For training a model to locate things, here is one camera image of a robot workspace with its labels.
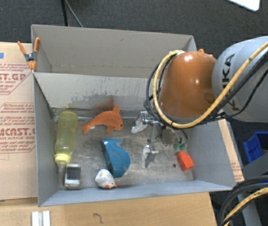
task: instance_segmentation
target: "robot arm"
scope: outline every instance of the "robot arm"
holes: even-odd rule
[[[153,75],[145,107],[172,128],[227,117],[268,122],[268,36],[237,43],[217,60],[201,50],[172,51]]]

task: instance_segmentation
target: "orange toy dolphin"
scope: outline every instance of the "orange toy dolphin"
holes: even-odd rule
[[[112,111],[105,111],[98,114],[94,117],[90,122],[83,125],[81,128],[83,130],[83,134],[86,135],[91,127],[97,125],[106,125],[107,126],[107,133],[112,132],[115,130],[122,130],[123,129],[123,121],[119,114],[119,106],[114,106]]]

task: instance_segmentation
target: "blue plastic object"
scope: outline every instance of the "blue plastic object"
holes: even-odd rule
[[[121,178],[131,163],[129,154],[117,145],[120,142],[122,140],[119,139],[106,138],[102,140],[102,153],[107,169],[115,178]]]
[[[268,149],[268,131],[256,131],[254,136],[243,144],[248,162],[251,163],[263,155],[262,149]]]

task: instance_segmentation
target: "yellow cable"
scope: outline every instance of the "yellow cable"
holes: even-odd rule
[[[224,222],[227,221],[231,216],[233,216],[237,211],[239,211],[243,206],[245,206],[248,202],[250,202],[251,200],[260,197],[264,194],[268,194],[268,187],[262,188],[256,192],[254,192],[253,194],[249,195],[248,197],[246,197],[244,200],[242,200],[237,206],[235,206],[230,213],[225,217]]]
[[[154,76],[154,82],[153,82],[153,99],[154,99],[154,106],[158,112],[158,114],[160,115],[160,117],[169,125],[179,128],[179,129],[186,129],[186,128],[190,128],[193,127],[197,124],[199,124],[202,120],[204,120],[217,106],[218,104],[221,102],[221,100],[226,96],[226,94],[229,92],[229,90],[231,89],[231,87],[233,86],[233,84],[236,82],[236,80],[238,79],[238,77],[241,75],[241,73],[244,71],[244,69],[249,65],[249,63],[261,52],[263,51],[266,47],[268,47],[268,41],[266,43],[264,43],[259,49],[257,49],[244,63],[243,65],[238,69],[238,71],[235,73],[235,75],[233,76],[233,78],[230,80],[229,84],[225,87],[225,89],[220,93],[220,95],[216,98],[216,100],[212,103],[212,105],[204,112],[204,114],[202,114],[200,117],[198,117],[197,119],[195,119],[194,121],[187,123],[187,124],[178,124],[172,120],[170,120],[169,118],[167,118],[162,110],[160,109],[158,100],[157,100],[157,79],[161,70],[161,67],[165,64],[165,62],[174,54],[177,54],[179,52],[181,52],[181,50],[176,50],[171,52],[170,54],[168,54],[159,64],[155,76]]]

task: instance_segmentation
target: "bottle cap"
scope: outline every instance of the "bottle cap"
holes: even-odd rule
[[[59,153],[55,154],[55,162],[58,164],[67,164],[70,161],[70,156],[67,154]]]

